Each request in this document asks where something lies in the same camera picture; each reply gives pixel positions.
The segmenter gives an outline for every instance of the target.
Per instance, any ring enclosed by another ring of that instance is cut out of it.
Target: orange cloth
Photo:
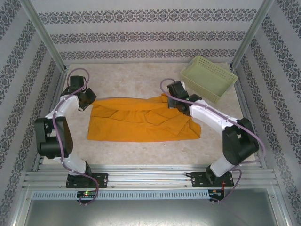
[[[150,99],[111,98],[93,102],[88,139],[160,142],[200,138],[201,127],[177,109],[167,96]]]

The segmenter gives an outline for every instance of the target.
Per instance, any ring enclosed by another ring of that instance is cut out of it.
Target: enclosure
[[[301,224],[299,0],[0,5],[0,225]],[[85,68],[98,100],[148,99],[162,94],[164,78],[182,80],[181,69],[197,55],[237,75],[217,103],[205,100],[252,122],[267,149],[264,160],[241,166],[232,196],[212,205],[208,189],[192,187],[185,173],[204,171],[222,155],[214,129],[202,122],[194,140],[93,141],[89,106],[67,117],[73,151],[109,177],[91,206],[78,206],[78,189],[65,187],[68,171],[37,154],[34,129],[59,102],[69,72]]]

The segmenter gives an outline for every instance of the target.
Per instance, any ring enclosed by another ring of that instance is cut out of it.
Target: beige floor
[[[227,64],[218,64],[226,69]],[[69,70],[83,67],[90,72],[89,87],[97,99],[108,97],[150,98],[161,94],[159,83],[163,78],[180,79],[185,64],[91,64],[71,65]],[[85,75],[78,71],[73,75]],[[235,118],[242,118],[234,87],[215,105],[209,104]],[[202,123],[198,140],[159,143],[121,143],[87,140],[92,107],[75,111],[67,117],[73,138],[73,151],[89,164],[211,164],[222,154],[222,138]],[[56,164],[44,159],[43,164]]]

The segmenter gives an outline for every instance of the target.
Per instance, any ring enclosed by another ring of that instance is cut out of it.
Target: light green basket
[[[181,75],[187,87],[214,103],[218,102],[238,79],[233,73],[201,56],[193,58],[181,70]]]

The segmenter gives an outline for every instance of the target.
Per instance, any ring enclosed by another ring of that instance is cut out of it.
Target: black mounting plate
[[[91,180],[88,186],[76,184],[72,179],[69,179],[71,175],[68,174],[66,188],[96,188],[95,182]],[[92,173],[92,177],[98,181],[99,188],[107,188],[108,174],[107,173]]]
[[[192,187],[222,187],[222,182],[225,183],[225,187],[234,186],[233,177],[230,172],[219,177],[219,181],[214,184],[208,181],[205,172],[186,173],[186,176],[191,178]]]

